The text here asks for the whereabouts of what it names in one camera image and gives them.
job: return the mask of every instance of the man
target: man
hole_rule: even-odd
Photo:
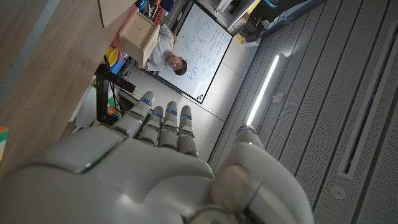
[[[176,41],[177,36],[170,31],[166,24],[162,24],[157,44],[150,54],[148,61],[144,65],[137,62],[137,67],[147,71],[162,71],[168,65],[175,74],[185,74],[187,71],[187,62],[172,52]]]

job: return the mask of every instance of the whiteboard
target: whiteboard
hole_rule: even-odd
[[[231,39],[226,30],[193,4],[173,50],[187,61],[187,72],[178,76],[166,66],[158,76],[202,103]]]

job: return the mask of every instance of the white wall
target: white wall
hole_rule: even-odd
[[[202,105],[188,96],[178,94],[139,69],[134,69],[129,77],[129,82],[137,86],[133,95],[139,98],[145,92],[153,91],[153,108],[162,106],[165,109],[170,101],[177,103],[178,112],[183,106],[190,106],[199,159],[207,161],[256,50],[257,47],[243,47],[238,39],[233,38]]]

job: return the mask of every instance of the man's hair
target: man's hair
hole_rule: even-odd
[[[182,68],[174,71],[175,74],[177,74],[177,75],[183,75],[183,74],[185,74],[185,72],[187,72],[187,67],[188,67],[187,62],[184,59],[181,59],[181,62],[182,62]]]

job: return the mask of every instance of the blue object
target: blue object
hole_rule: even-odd
[[[160,6],[167,12],[171,12],[174,6],[174,0],[161,0]]]
[[[122,59],[119,63],[114,63],[111,67],[111,72],[114,73],[115,75],[118,74],[120,71],[120,68],[124,65],[124,59]]]
[[[146,4],[147,4],[147,0],[139,0],[139,1],[138,1],[138,9],[139,9],[140,11],[142,11],[142,10],[144,9],[144,7],[145,7]]]
[[[280,3],[279,0],[265,0],[265,1],[270,7],[278,7]]]

